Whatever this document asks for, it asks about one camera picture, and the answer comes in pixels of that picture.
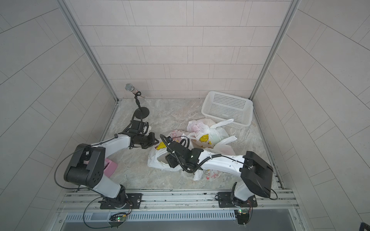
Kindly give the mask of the pink translucent plastic bag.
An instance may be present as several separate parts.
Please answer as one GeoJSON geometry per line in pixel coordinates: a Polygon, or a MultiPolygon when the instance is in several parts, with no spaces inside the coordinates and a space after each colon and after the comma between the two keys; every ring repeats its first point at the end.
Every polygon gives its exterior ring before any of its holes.
{"type": "Polygon", "coordinates": [[[191,141],[209,142],[211,126],[215,124],[213,120],[207,118],[192,120],[188,123],[186,131],[175,130],[169,136],[175,140],[189,138],[191,141]]]}

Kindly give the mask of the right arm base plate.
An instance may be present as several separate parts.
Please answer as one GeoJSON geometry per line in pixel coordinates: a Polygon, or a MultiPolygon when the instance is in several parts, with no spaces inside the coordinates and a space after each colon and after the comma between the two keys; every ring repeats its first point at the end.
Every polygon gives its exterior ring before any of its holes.
{"type": "Polygon", "coordinates": [[[238,199],[235,196],[235,190],[237,186],[237,182],[234,183],[232,190],[227,192],[218,192],[217,195],[214,197],[215,200],[218,202],[220,208],[256,208],[258,207],[256,197],[252,194],[246,200],[238,199]]]}

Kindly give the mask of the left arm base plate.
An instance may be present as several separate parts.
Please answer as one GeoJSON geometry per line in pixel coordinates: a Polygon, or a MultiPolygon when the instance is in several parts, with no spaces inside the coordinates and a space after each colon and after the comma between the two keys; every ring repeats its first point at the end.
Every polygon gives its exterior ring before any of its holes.
{"type": "Polygon", "coordinates": [[[139,209],[142,196],[142,193],[121,193],[116,198],[103,197],[98,203],[100,209],[139,209]]]}

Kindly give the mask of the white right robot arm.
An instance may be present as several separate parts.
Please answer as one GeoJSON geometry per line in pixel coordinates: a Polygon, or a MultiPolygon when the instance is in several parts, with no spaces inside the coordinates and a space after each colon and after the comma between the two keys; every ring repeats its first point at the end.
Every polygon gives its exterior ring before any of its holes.
{"type": "Polygon", "coordinates": [[[161,139],[169,153],[166,160],[171,168],[180,166],[187,173],[209,169],[240,177],[233,190],[233,200],[246,202],[253,195],[271,197],[273,168],[256,153],[247,151],[239,156],[216,154],[200,148],[190,150],[168,137],[161,139]]]}

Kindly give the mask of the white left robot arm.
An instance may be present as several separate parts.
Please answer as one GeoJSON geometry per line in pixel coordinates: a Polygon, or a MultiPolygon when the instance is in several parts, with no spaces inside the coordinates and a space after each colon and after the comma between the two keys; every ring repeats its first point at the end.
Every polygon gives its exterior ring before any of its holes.
{"type": "Polygon", "coordinates": [[[153,132],[148,135],[121,132],[100,143],[82,143],[72,154],[64,180],[99,193],[103,197],[102,202],[111,207],[122,208],[127,204],[125,187],[105,175],[105,159],[120,150],[134,148],[136,144],[147,149],[159,144],[159,141],[153,132]]]}

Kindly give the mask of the white translucent plastic bag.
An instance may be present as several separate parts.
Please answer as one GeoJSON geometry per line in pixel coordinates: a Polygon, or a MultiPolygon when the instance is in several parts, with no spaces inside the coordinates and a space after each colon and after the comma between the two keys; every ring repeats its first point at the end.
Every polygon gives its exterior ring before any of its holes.
{"type": "MultiPolygon", "coordinates": [[[[209,142],[191,141],[189,138],[186,138],[184,139],[185,146],[190,150],[200,147],[216,154],[234,156],[235,152],[229,144],[236,141],[237,138],[235,136],[229,136],[229,134],[223,128],[223,126],[226,126],[233,121],[233,119],[230,119],[211,126],[209,142]]],[[[171,168],[169,166],[168,162],[164,159],[166,154],[168,153],[165,150],[165,145],[163,142],[160,142],[160,144],[155,146],[150,151],[148,157],[148,166],[167,171],[179,171],[180,166],[177,166],[176,168],[171,168]]]]}

